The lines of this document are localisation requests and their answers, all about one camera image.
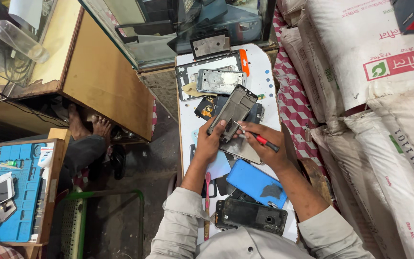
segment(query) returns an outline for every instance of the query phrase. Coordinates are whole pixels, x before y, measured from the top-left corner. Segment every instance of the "phone back cover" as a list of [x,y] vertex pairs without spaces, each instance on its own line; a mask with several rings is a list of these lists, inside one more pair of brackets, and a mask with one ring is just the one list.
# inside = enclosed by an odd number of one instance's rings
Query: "phone back cover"
[[226,180],[264,205],[269,205],[272,202],[277,208],[282,209],[287,200],[287,194],[278,180],[242,159],[238,159],[234,163]]

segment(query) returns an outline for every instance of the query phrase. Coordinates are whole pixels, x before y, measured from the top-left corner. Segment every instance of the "man's left hand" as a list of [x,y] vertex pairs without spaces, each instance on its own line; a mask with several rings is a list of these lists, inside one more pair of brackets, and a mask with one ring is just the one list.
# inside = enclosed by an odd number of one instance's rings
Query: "man's left hand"
[[207,134],[207,129],[213,123],[213,120],[215,120],[215,117],[208,120],[199,128],[196,153],[194,154],[193,160],[198,162],[205,161],[207,164],[215,161],[218,153],[218,147],[220,146],[220,136],[224,132],[226,121],[221,120],[209,136]]

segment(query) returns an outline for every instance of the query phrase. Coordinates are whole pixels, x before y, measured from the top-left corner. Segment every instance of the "blue repair mat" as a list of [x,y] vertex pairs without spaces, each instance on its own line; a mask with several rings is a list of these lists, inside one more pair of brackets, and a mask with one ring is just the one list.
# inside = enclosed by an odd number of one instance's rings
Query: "blue repair mat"
[[38,160],[41,147],[45,143],[22,144],[0,147],[0,163],[15,161],[15,167],[22,169],[0,168],[0,175],[12,172],[14,200],[17,210],[0,224],[0,241],[28,242],[31,238],[35,209],[40,187]]
[[227,182],[263,205],[284,207],[287,194],[281,183],[242,159],[236,160]]

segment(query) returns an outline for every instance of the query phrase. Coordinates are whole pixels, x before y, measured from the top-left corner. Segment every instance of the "screwdriver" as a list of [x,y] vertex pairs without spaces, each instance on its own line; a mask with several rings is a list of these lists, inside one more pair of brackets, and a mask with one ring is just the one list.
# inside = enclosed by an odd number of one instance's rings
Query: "screwdriver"
[[250,134],[252,134],[257,140],[258,142],[260,142],[261,144],[270,147],[272,150],[274,150],[274,152],[277,153],[277,151],[279,151],[280,147],[274,145],[273,143],[269,142],[267,139],[263,138],[260,135],[257,135],[253,132],[250,132]]

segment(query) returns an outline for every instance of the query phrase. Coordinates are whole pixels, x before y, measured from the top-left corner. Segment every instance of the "concrete floor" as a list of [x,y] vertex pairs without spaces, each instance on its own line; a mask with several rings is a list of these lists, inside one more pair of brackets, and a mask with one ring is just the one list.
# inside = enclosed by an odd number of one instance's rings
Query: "concrete floor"
[[[126,145],[124,178],[115,180],[110,165],[105,164],[100,179],[87,186],[87,190],[137,188],[143,192],[144,257],[151,251],[151,240],[164,214],[162,203],[167,196],[168,181],[179,169],[178,123],[161,105],[156,107],[158,118],[152,142]],[[88,200],[85,259],[137,258],[139,201],[128,202],[131,196],[113,195]]]

